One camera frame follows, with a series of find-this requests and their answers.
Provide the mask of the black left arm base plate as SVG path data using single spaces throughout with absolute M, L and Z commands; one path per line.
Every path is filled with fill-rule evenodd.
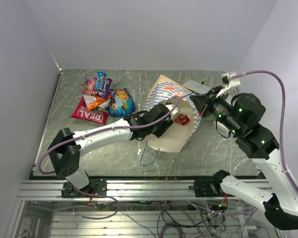
M 105 195 L 107 191 L 107 183 L 103 179 L 92 178 L 89 185 L 80 190 L 84 193 Z M 61 190 L 61 198 L 81 198 L 87 197 L 87 195 L 82 194 L 74 189 L 70 182 L 65 182 Z

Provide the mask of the red REAL chips bag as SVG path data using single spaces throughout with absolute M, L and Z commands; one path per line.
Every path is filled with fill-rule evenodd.
M 105 125 L 108 117 L 109 117 L 108 112 L 103 112 L 97 109 L 92 109 L 91 111 L 89 111 L 87 109 L 87 106 L 83 97 L 81 98 L 75 111 L 71 115 L 71 118 L 81 119 L 89 122 L 95 122 L 101 125 Z

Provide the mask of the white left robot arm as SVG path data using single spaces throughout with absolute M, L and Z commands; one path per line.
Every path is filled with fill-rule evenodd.
M 72 132 L 61 129 L 48 148 L 54 173 L 74 185 L 80 197 L 91 192 L 87 173 L 79 167 L 81 157 L 118 142 L 142 140 L 149 135 L 161 137 L 174 123 L 179 108 L 174 104 L 157 104 L 149 111 L 140 111 L 112 124 L 96 129 Z

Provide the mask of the blue M&M candy packet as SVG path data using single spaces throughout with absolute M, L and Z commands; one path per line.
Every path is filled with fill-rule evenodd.
M 105 84 L 106 84 L 107 74 L 102 71 L 97 72 L 97 83 L 95 89 L 97 92 L 103 92 Z

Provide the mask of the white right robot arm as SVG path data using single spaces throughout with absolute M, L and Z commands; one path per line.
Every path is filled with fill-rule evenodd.
M 220 170 L 211 178 L 210 193 L 240 198 L 262 211 L 279 230 L 298 230 L 298 192 L 282 162 L 281 145 L 273 133 L 259 123 L 265 107 L 251 93 L 238 94 L 228 103 L 226 96 L 218 96 L 221 89 L 218 86 L 206 94 L 192 95 L 190 100 L 200 116 L 214 116 L 229 130 L 239 149 L 258 166 L 273 190 L 265 192 Z

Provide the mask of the blue checkered paper bag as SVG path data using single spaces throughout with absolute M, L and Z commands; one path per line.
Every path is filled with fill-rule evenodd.
M 178 115 L 186 114 L 190 118 L 190 122 L 186 126 L 174 122 L 160 138 L 153 134 L 147 136 L 145 147 L 150 147 L 158 153 L 179 153 L 182 150 L 201 122 L 201 117 L 189 98 L 193 94 L 193 92 L 168 77 L 159 76 L 147 96 L 144 110 L 149 111 L 159 103 L 176 104 L 176 98 L 179 98 L 180 101 L 177 106 L 180 111 Z

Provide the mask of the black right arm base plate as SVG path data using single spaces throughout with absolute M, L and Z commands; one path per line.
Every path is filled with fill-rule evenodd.
M 198 177 L 188 188 L 194 191 L 195 197 L 224 196 L 220 183 L 212 177 Z

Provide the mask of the purple FOXS candy bag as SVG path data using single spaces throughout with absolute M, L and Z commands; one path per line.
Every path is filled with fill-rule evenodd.
M 112 79 L 106 78 L 106 84 L 105 84 L 103 92 L 96 91 L 96 89 L 95 89 L 96 83 L 97 83 L 97 78 L 86 77 L 84 83 L 79 85 L 78 89 L 84 95 L 107 98 L 107 96 L 109 94 L 110 85 L 112 83 Z

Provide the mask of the blue candy snack bag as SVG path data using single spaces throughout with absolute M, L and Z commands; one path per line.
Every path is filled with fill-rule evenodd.
M 130 115 L 135 109 L 134 101 L 125 88 L 115 89 L 112 102 L 106 111 L 113 118 L 121 118 Z

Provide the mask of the orange snack bag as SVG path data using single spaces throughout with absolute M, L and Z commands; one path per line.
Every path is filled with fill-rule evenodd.
M 96 108 L 106 108 L 108 103 L 110 102 L 111 96 L 108 95 L 107 98 L 101 98 L 98 96 L 88 96 L 83 95 L 86 107 L 89 111 Z

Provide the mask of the pink small candy packet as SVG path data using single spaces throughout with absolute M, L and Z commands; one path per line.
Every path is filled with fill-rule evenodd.
M 179 114 L 174 122 L 180 124 L 181 126 L 186 126 L 190 122 L 190 118 L 186 114 Z

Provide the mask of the purple candy snack bag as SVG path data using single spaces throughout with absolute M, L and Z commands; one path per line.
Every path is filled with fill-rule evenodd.
M 104 110 L 107 109 L 109 107 L 110 103 L 112 102 L 114 93 L 115 93 L 115 89 L 110 89 L 107 100 L 105 102 L 103 102 L 102 104 L 100 104 L 98 107 L 101 109 L 104 109 Z

